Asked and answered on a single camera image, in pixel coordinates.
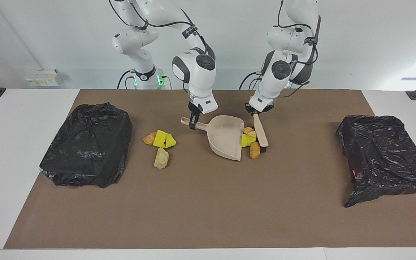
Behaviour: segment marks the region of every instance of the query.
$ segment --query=white robotic arm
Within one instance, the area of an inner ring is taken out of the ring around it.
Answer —
[[[312,64],[317,59],[320,29],[317,1],[282,0],[281,9],[284,2],[287,15],[295,24],[278,24],[268,33],[268,43],[274,51],[267,54],[261,69],[263,79],[249,101],[249,105],[258,112],[270,110],[289,82],[307,84]]]
[[[141,48],[158,37],[157,27],[175,28],[190,44],[189,51],[173,58],[172,71],[184,84],[188,84],[190,128],[195,129],[200,113],[209,113],[218,108],[212,94],[216,77],[215,54],[212,49],[188,15],[171,0],[114,1],[119,7],[119,16],[132,27],[115,35],[113,44],[117,51],[134,60],[136,75],[141,83],[155,77],[156,68],[152,56]]]

